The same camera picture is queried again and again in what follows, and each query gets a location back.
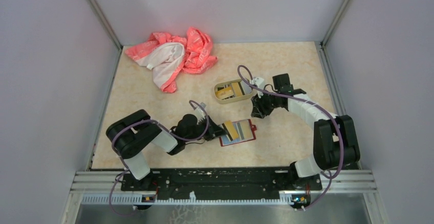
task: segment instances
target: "gray wall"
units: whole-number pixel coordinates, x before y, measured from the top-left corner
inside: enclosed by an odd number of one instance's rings
[[[97,0],[123,45],[153,31],[215,42],[322,40],[343,0]]]
[[[434,214],[434,0],[354,0],[328,46],[391,223]]]
[[[86,0],[0,4],[0,223],[59,223],[117,51]]]

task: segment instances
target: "crumpled cloth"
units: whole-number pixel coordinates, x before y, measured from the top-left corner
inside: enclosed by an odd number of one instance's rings
[[[175,78],[180,71],[202,74],[217,63],[217,57],[210,55],[212,45],[207,34],[190,27],[187,38],[154,32],[146,42],[129,48],[125,53],[137,64],[153,70],[153,81],[161,91],[173,93],[177,90]]]

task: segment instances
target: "beige container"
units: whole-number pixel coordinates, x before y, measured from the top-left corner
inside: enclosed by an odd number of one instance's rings
[[[227,81],[227,82],[221,82],[221,83],[218,83],[218,84],[216,84],[214,86],[214,88],[212,89],[212,95],[214,96],[214,98],[217,100],[218,103],[220,103],[220,104],[229,104],[229,103],[232,103],[232,102],[249,99],[249,98],[251,98],[254,95],[255,92],[254,92],[254,89],[253,89],[251,93],[245,94],[245,95],[242,95],[242,96],[237,96],[237,97],[233,97],[233,98],[229,98],[229,99],[224,99],[224,100],[221,100],[221,99],[217,98],[217,96],[215,95],[215,92],[217,92],[217,88],[219,88],[219,87],[225,87],[225,85],[230,85],[233,82],[242,82],[242,80],[241,79],[236,79],[236,80],[231,80],[231,81]]]

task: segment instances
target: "white cloth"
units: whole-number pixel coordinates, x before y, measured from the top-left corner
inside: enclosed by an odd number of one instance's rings
[[[161,86],[169,80],[181,64],[184,55],[184,45],[178,42],[168,42],[139,59],[137,64],[152,70],[153,81],[161,89]]]

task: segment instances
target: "pink towel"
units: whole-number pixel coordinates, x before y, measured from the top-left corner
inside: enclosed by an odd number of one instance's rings
[[[155,83],[163,92],[173,93],[176,91],[175,78],[181,70],[190,74],[202,74],[217,62],[217,57],[210,55],[212,39],[193,27],[188,28],[187,38],[172,36],[169,33],[154,32],[149,36],[148,41],[129,48],[125,53],[140,64],[147,55],[168,42],[181,43],[185,48],[185,55],[180,64],[176,68],[173,67],[174,70],[171,75],[167,74],[167,69],[164,73],[159,72],[158,69],[153,70],[154,82],[156,78],[160,80],[158,84]],[[167,57],[167,59],[155,62],[165,62],[167,66],[168,59],[170,58]]]

